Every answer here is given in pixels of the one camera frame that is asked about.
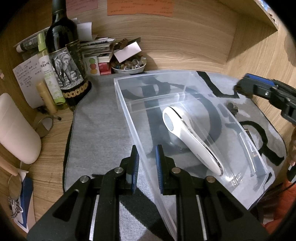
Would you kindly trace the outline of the beige lip balm tube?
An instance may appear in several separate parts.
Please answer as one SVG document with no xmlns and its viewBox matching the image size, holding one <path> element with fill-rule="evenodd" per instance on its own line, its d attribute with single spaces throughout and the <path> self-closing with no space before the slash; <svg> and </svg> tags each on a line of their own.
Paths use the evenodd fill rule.
<svg viewBox="0 0 296 241">
<path fill-rule="evenodd" d="M 46 85 L 46 83 L 41 80 L 36 84 L 36 89 L 41 97 L 41 99 L 43 100 L 46 108 L 48 109 L 50 114 L 55 114 L 57 113 L 57 108 L 55 105 L 55 102 L 53 101 L 51 94 L 48 90 L 48 87 Z"/>
</svg>

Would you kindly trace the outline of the dark wine bottle elephant label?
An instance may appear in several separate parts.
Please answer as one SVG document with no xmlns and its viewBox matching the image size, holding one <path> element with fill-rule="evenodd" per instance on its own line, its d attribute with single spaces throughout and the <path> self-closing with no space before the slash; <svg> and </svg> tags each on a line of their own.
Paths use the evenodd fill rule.
<svg viewBox="0 0 296 241">
<path fill-rule="evenodd" d="M 77 25 L 67 17 L 66 1 L 52 2 L 52 24 L 45 42 L 62 94 L 69 108 L 75 109 L 91 83 L 85 73 Z"/>
</svg>

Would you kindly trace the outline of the blue booklet with keychain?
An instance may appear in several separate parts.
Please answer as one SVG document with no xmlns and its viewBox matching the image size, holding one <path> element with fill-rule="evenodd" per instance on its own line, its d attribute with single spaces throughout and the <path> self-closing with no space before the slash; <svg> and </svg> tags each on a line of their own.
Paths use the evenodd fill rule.
<svg viewBox="0 0 296 241">
<path fill-rule="evenodd" d="M 17 177 L 9 178 L 9 208 L 11 219 L 25 233 L 36 223 L 33 199 L 33 181 L 27 177 L 27 172 L 20 172 L 19 179 L 22 180 L 22 187 Z"/>
</svg>

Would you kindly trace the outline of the pink paper note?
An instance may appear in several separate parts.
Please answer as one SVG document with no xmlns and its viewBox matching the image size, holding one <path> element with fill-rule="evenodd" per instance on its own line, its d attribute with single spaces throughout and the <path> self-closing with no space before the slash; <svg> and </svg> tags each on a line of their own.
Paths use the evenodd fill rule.
<svg viewBox="0 0 296 241">
<path fill-rule="evenodd" d="M 97 9 L 97 0 L 67 0 L 67 14 L 76 15 L 85 11 Z"/>
</svg>

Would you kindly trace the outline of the green white spray bottle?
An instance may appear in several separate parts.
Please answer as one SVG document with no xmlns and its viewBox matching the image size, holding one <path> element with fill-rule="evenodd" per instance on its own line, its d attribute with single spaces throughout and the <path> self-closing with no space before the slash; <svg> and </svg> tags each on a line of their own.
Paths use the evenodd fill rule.
<svg viewBox="0 0 296 241">
<path fill-rule="evenodd" d="M 53 66 L 51 60 L 49 58 L 48 49 L 45 43 L 45 35 L 44 32 L 41 32 L 37 35 L 38 41 L 38 59 L 39 65 L 44 75 L 44 80 L 48 87 L 48 90 L 52 96 L 53 101 L 56 105 L 64 104 L 65 98 L 62 94 L 58 81 L 56 80 L 56 76 L 53 70 Z"/>
</svg>

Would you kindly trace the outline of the pink insulated mug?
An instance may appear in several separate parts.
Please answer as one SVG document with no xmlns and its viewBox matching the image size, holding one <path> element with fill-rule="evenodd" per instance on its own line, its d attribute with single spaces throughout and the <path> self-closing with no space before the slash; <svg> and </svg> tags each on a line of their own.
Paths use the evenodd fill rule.
<svg viewBox="0 0 296 241">
<path fill-rule="evenodd" d="M 25 164 L 34 163 L 42 147 L 40 136 L 8 93 L 1 95 L 1 144 Z"/>
</svg>

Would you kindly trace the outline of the grey mat with black letters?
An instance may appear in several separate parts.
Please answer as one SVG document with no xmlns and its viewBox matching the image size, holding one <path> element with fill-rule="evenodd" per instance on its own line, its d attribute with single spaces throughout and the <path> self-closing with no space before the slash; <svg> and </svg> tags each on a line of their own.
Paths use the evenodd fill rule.
<svg viewBox="0 0 296 241">
<path fill-rule="evenodd" d="M 163 122 L 163 110 L 179 106 L 224 166 L 222 183 L 252 208 L 279 174 L 287 149 L 257 105 L 233 90 L 237 79 L 204 71 L 152 71 L 91 80 L 79 102 L 67 140 L 63 188 L 81 176 L 103 175 L 136 146 L 137 189 L 120 199 L 122 240 L 173 240 L 175 197 L 159 191 L 157 145 L 191 175 L 211 174 Z"/>
</svg>

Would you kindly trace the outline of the white bowl of stones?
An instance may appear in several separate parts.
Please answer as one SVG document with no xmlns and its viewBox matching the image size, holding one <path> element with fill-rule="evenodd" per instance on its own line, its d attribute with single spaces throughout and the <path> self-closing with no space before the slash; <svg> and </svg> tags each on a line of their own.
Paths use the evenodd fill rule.
<svg viewBox="0 0 296 241">
<path fill-rule="evenodd" d="M 114 73 L 138 74 L 144 71 L 146 64 L 146 57 L 135 55 L 122 63 L 118 61 L 111 62 L 111 69 Z"/>
</svg>

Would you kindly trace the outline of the orange paper note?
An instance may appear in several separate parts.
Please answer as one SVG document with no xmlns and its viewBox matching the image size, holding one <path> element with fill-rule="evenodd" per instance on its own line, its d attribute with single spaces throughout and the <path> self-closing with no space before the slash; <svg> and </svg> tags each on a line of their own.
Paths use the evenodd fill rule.
<svg viewBox="0 0 296 241">
<path fill-rule="evenodd" d="M 107 1 L 107 15 L 148 14 L 171 17 L 174 12 L 174 1 L 127 0 Z"/>
</svg>

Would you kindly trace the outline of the white handwritten note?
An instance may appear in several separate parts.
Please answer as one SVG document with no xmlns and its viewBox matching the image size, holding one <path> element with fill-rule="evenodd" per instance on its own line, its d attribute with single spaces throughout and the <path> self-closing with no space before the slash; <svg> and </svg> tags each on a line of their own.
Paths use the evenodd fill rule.
<svg viewBox="0 0 296 241">
<path fill-rule="evenodd" d="M 44 79 L 38 56 L 34 55 L 16 66 L 13 73 L 28 105 L 33 109 L 43 106 L 44 102 L 36 88 L 36 84 Z"/>
</svg>

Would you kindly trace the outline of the white card box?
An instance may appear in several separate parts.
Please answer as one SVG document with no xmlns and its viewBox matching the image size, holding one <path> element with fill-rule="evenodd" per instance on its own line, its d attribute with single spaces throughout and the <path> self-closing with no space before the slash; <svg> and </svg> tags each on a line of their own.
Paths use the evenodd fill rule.
<svg viewBox="0 0 296 241">
<path fill-rule="evenodd" d="M 128 58 L 138 54 L 141 52 L 141 48 L 138 44 L 138 42 L 133 42 L 126 47 L 124 47 L 122 50 L 118 50 L 114 52 L 114 56 L 116 57 L 117 61 L 119 63 L 127 60 Z"/>
</svg>

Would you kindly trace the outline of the stack of books and papers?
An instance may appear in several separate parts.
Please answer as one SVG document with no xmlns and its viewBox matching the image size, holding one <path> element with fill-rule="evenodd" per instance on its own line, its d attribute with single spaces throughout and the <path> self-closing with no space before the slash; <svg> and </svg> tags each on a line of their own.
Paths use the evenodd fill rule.
<svg viewBox="0 0 296 241">
<path fill-rule="evenodd" d="M 81 23 L 78 18 L 72 19 L 77 26 L 78 39 L 81 45 L 81 51 L 85 57 L 94 56 L 98 57 L 99 62 L 109 62 L 112 57 L 114 45 L 116 39 L 113 38 L 97 38 L 96 35 L 92 35 L 92 22 Z M 18 53 L 31 51 L 32 49 L 37 49 L 38 47 L 38 34 L 48 32 L 49 27 L 36 32 L 24 40 L 20 41 L 14 47 Z"/>
</svg>

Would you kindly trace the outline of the white handheld massager device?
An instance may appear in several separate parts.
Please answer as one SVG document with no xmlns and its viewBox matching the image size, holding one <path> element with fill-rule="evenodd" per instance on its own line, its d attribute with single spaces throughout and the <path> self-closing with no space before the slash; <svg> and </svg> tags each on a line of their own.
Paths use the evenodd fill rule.
<svg viewBox="0 0 296 241">
<path fill-rule="evenodd" d="M 164 108 L 162 118 L 168 131 L 179 138 L 204 166 L 218 176 L 224 174 L 219 158 L 194 131 L 186 111 L 177 106 L 168 106 Z"/>
</svg>

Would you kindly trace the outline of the wooden shelf board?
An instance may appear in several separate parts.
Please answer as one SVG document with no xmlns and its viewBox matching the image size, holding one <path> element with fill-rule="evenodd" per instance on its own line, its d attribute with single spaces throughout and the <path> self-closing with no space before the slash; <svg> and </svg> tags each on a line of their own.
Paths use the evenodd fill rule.
<svg viewBox="0 0 296 241">
<path fill-rule="evenodd" d="M 263 22 L 276 31 L 278 26 L 270 14 L 263 8 L 259 1 L 255 0 L 219 0 L 220 3 L 226 5 L 235 12 L 252 17 Z"/>
</svg>

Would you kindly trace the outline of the clear plastic storage bin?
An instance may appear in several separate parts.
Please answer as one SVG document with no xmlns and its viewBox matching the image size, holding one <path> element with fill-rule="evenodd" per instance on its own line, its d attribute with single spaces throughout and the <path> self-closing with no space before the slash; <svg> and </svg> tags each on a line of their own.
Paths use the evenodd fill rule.
<svg viewBox="0 0 296 241">
<path fill-rule="evenodd" d="M 245 208 L 262 196 L 268 170 L 255 144 L 195 71 L 156 71 L 114 79 L 158 211 L 177 235 L 176 199 L 164 196 L 156 146 L 192 176 L 215 177 Z"/>
</svg>

